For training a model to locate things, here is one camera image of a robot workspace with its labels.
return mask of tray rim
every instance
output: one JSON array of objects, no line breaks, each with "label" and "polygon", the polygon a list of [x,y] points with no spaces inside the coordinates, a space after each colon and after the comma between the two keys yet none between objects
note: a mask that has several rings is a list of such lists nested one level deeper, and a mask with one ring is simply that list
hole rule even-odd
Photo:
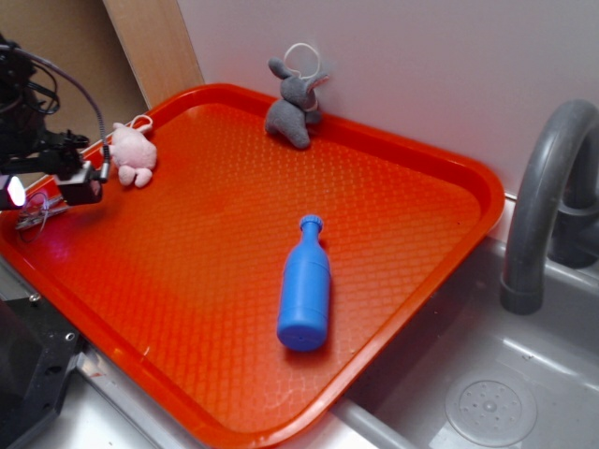
[{"label": "tray rim", "polygon": [[[262,116],[265,116],[268,107],[275,100],[274,97],[231,84],[207,84],[171,97],[148,111],[147,115],[153,118],[154,127],[160,127],[190,108],[216,103],[235,109],[251,111],[255,115],[262,113]],[[350,122],[328,114],[323,115],[325,118],[324,123],[319,128],[320,137],[331,138],[335,136],[336,142],[347,145],[353,150],[381,157],[391,163],[409,167],[463,187],[478,201],[480,219],[427,276],[425,281],[402,303],[402,306],[389,317],[376,334],[356,352],[340,372],[334,375],[320,395],[310,402],[294,419],[280,425],[274,431],[240,433],[227,429],[199,404],[187,397],[179,386],[174,384],[159,369],[149,363],[139,362],[139,354],[132,345],[124,345],[122,340],[111,335],[114,330],[105,325],[102,320],[94,321],[90,318],[90,316],[95,315],[94,311],[87,308],[84,313],[81,313],[78,317],[78,327],[86,329],[84,334],[88,339],[91,341],[98,340],[96,335],[103,334],[101,340],[104,344],[103,347],[98,347],[98,349],[140,384],[146,393],[165,407],[194,437],[205,443],[229,448],[265,447],[281,443],[309,428],[343,394],[351,381],[366,369],[368,362],[376,357],[392,338],[402,330],[402,327],[409,319],[426,303],[426,298],[424,300],[421,298],[423,296],[427,297],[445,281],[460,262],[487,235],[503,212],[504,188],[497,176],[482,163],[467,156],[448,152],[410,138],[393,135],[364,124]],[[374,140],[379,150],[363,151],[362,148],[354,148],[356,146],[355,142],[361,140]],[[393,151],[393,149],[397,150],[398,147],[401,147],[401,152]],[[94,153],[98,148],[99,143],[96,143],[88,149],[87,154],[91,154],[90,158],[92,160],[94,160],[94,157],[99,156],[99,153]],[[379,152],[384,152],[386,157],[379,155]],[[409,165],[406,165],[406,161],[402,160],[402,156],[405,156],[404,152],[409,152],[415,159]],[[431,164],[431,162],[438,164],[440,160],[443,167],[451,169],[437,169],[436,165]],[[51,184],[50,178],[34,184],[32,188],[37,190],[51,188],[49,184]],[[7,217],[8,214],[6,213],[0,214],[3,242],[6,242],[4,236],[7,233],[7,228],[11,225]],[[51,275],[45,274],[31,265],[12,245],[2,244],[2,254],[20,272],[24,279],[39,290],[44,297],[62,297],[64,303],[82,304],[80,299],[61,284],[52,284]],[[60,305],[56,306],[63,313],[65,313],[64,309],[68,309]],[[164,382],[179,389],[180,395],[172,395],[169,389],[162,386]]]}]

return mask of bottle neck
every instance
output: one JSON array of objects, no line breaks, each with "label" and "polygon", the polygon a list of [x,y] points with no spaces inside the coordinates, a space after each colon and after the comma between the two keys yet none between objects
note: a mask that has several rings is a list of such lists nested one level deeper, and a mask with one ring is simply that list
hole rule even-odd
[{"label": "bottle neck", "polygon": [[316,223],[306,223],[301,227],[301,240],[302,241],[318,241],[318,234],[320,228]]}]

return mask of white loop string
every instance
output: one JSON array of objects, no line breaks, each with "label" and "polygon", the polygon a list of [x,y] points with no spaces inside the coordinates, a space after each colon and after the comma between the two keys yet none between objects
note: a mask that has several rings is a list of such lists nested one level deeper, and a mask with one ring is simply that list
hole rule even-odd
[{"label": "white loop string", "polygon": [[[289,57],[291,52],[299,47],[304,47],[304,48],[310,50],[314,54],[314,56],[316,56],[316,71],[312,75],[302,76],[301,71],[291,68],[287,64],[287,58]],[[313,46],[311,46],[309,44],[305,44],[303,42],[298,42],[297,44],[293,44],[291,47],[289,47],[289,50],[287,50],[285,52],[285,56],[283,57],[283,64],[285,64],[285,67],[287,67],[287,69],[291,73],[293,73],[295,76],[297,76],[301,80],[309,80],[310,78],[314,78],[320,72],[320,54],[318,53],[318,51],[316,51],[316,49]]]}]

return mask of blue bottle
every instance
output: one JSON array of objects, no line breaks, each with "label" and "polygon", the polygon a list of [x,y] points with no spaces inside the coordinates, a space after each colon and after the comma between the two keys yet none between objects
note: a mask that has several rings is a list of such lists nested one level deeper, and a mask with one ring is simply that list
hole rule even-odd
[{"label": "blue bottle", "polygon": [[322,227],[320,217],[303,217],[301,242],[285,263],[277,337],[295,351],[313,351],[327,339],[330,267],[318,243]]}]

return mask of sink drain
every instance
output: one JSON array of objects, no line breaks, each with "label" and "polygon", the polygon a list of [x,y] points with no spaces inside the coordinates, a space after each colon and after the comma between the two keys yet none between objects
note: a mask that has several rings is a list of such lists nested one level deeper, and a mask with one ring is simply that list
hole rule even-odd
[{"label": "sink drain", "polygon": [[518,379],[501,372],[474,371],[449,388],[446,414],[462,437],[501,447],[523,440],[533,430],[536,403]]}]

